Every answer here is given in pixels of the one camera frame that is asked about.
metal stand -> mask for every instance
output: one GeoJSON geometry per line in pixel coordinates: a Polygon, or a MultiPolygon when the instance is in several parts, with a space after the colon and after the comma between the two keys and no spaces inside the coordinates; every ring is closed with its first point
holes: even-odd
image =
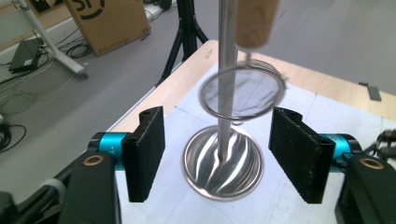
{"type": "MultiPolygon", "coordinates": [[[[234,66],[235,1],[219,1],[219,70],[234,66]]],[[[220,113],[233,111],[235,74],[219,77],[220,113]]],[[[230,201],[254,190],[262,179],[263,158],[258,144],[242,130],[231,127],[228,119],[219,119],[218,126],[198,132],[183,154],[183,172],[189,184],[207,198],[230,201]]]]}
{"type": "Polygon", "coordinates": [[[52,41],[48,38],[47,32],[44,29],[43,25],[40,23],[40,21],[37,19],[35,14],[32,12],[32,9],[30,9],[24,0],[18,0],[19,4],[21,5],[21,9],[23,10],[24,14],[26,17],[29,19],[30,23],[32,23],[33,27],[37,29],[37,31],[40,33],[41,37],[44,39],[44,41],[47,43],[47,45],[50,48],[50,53],[53,55],[53,57],[58,60],[59,62],[63,63],[66,67],[68,67],[70,70],[72,70],[74,73],[77,75],[81,75],[84,77],[87,77],[87,74],[85,73],[85,68],[69,57],[67,57],[65,54],[63,54],[60,50],[56,48],[56,46],[52,43],[52,41]]]}
{"type": "Polygon", "coordinates": [[[203,44],[208,40],[196,20],[193,0],[177,0],[177,12],[177,35],[168,61],[166,62],[165,69],[163,70],[163,75],[156,86],[159,86],[171,74],[181,44],[183,44],[184,56],[182,62],[184,62],[197,50],[197,37],[203,44]]]}

metal rod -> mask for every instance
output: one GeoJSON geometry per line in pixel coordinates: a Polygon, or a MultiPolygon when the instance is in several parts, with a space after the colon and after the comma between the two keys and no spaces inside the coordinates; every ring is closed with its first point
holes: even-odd
{"type": "Polygon", "coordinates": [[[246,59],[245,59],[246,65],[250,65],[250,61],[251,61],[251,52],[247,52],[246,59]]]}
{"type": "MultiPolygon", "coordinates": [[[[235,0],[219,0],[219,72],[235,66],[238,50],[234,44],[235,0]]],[[[233,88],[235,75],[219,78],[219,112],[227,116],[233,111],[233,88]]],[[[226,161],[230,140],[231,121],[218,120],[219,160],[226,161]]]]}

wire handle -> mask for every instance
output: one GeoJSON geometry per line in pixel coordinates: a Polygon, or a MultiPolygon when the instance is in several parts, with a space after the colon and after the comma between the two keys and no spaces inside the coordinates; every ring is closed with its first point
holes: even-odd
{"type": "Polygon", "coordinates": [[[238,0],[235,43],[243,49],[266,44],[276,15],[278,0],[238,0]]]}

electronic device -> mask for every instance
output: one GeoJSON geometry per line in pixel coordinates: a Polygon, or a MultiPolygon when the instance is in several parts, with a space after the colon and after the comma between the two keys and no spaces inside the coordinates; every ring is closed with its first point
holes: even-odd
{"type": "Polygon", "coordinates": [[[34,71],[40,59],[41,38],[22,40],[12,58],[8,71],[12,74],[34,71]]]}

black tripod leg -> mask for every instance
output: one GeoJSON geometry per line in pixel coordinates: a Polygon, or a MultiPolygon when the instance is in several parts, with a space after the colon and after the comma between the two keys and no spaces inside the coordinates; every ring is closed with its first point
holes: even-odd
{"type": "Polygon", "coordinates": [[[204,34],[204,32],[202,31],[201,27],[198,25],[198,22],[194,16],[194,28],[195,28],[195,34],[197,35],[197,37],[199,38],[199,40],[201,40],[201,43],[205,43],[206,41],[208,41],[209,39],[207,38],[207,36],[204,34]]]}
{"type": "Polygon", "coordinates": [[[193,0],[183,0],[182,4],[177,6],[181,9],[180,15],[182,18],[183,29],[185,31],[185,33],[183,33],[184,62],[185,60],[190,58],[190,56],[198,49],[197,38],[194,32],[193,25],[194,3],[193,0]]]}
{"type": "Polygon", "coordinates": [[[161,76],[160,81],[155,85],[155,87],[158,87],[161,83],[163,83],[164,80],[166,80],[167,77],[169,77],[169,75],[171,75],[172,68],[175,65],[176,57],[178,55],[178,51],[180,50],[181,47],[182,37],[183,37],[183,29],[179,25],[175,42],[172,46],[171,53],[169,54],[168,61],[166,62],[165,69],[163,70],[163,75],[161,76]]]}

